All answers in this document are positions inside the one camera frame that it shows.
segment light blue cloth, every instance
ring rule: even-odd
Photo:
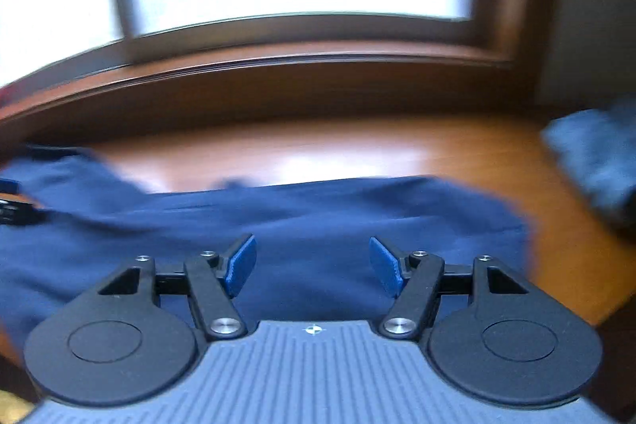
[[[616,226],[636,224],[636,99],[556,119],[543,140],[594,209]]]

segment gray ribbed plate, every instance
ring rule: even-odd
[[[315,334],[306,329],[317,325]],[[263,321],[208,349],[198,368],[143,403],[111,409],[44,401],[28,424],[486,424],[612,422],[584,399],[542,410],[482,403],[442,381],[415,343],[366,321]]]

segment ridged surface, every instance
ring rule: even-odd
[[[365,321],[264,321],[212,345],[198,368],[143,403],[83,409],[45,401],[28,424],[599,424],[583,399],[544,410],[481,403],[442,381],[414,343],[382,338]]]

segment wooden trim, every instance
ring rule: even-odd
[[[24,139],[72,143],[94,132],[106,137],[171,124],[518,108],[532,101],[554,5],[555,0],[476,0],[481,11],[487,6],[494,11],[490,28],[486,19],[477,21],[484,27],[481,47],[396,41],[266,44],[102,72],[0,109],[0,149],[9,153]]]

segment wall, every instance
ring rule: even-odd
[[[560,0],[538,102],[594,106],[624,93],[636,93],[636,0]]]

